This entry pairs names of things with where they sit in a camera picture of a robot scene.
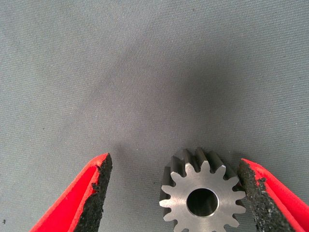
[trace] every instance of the gray fabric surface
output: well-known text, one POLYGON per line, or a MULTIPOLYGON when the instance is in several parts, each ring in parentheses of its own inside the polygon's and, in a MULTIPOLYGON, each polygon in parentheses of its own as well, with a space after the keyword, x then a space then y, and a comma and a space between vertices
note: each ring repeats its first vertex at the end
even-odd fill
POLYGON ((258 162, 309 203, 308 44, 301 0, 1 1, 0 231, 28 231, 105 152, 100 232, 172 231, 160 180, 184 147, 258 162))

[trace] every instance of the center hole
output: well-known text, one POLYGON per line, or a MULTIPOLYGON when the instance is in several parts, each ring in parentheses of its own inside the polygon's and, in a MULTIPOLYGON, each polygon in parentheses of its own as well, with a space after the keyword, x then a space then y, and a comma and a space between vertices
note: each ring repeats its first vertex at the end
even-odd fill
POLYGON ((190 193, 187 206, 191 213, 205 217, 212 214, 218 207, 217 196, 206 188, 199 188, 190 193))

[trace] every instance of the gear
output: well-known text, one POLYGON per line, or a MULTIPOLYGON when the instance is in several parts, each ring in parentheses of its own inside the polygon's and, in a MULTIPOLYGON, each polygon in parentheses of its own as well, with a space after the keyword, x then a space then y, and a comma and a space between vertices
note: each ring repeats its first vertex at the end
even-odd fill
POLYGON ((239 225, 234 214, 245 213, 238 200, 244 191, 233 191, 239 184, 236 174, 222 163, 215 152, 196 155, 183 151, 184 160, 173 156, 165 167, 160 194, 165 221, 174 221, 174 232, 225 232, 224 225, 239 225))

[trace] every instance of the spur gear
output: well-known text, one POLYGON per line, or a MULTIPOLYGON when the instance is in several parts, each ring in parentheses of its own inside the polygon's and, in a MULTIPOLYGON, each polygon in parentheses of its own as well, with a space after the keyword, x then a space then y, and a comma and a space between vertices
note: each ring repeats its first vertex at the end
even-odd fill
POLYGON ((239 183, 236 174, 215 152, 195 155, 183 151, 183 160, 173 156, 165 167, 160 194, 165 221, 174 221, 174 232, 225 232, 224 225, 239 225, 234 214, 246 209, 236 201, 246 196, 233 191, 239 183))

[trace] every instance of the gear bore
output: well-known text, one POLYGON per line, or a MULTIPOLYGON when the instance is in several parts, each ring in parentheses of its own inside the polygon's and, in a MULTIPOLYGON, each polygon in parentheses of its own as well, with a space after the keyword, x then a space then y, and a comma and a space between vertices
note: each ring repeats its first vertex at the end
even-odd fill
POLYGON ((174 221, 174 232, 225 232, 224 225, 237 227, 234 214, 245 213, 236 201, 246 196, 233 191, 236 174, 218 155, 198 148, 195 155, 183 151, 183 160, 173 156, 165 167, 160 194, 165 221, 174 221))

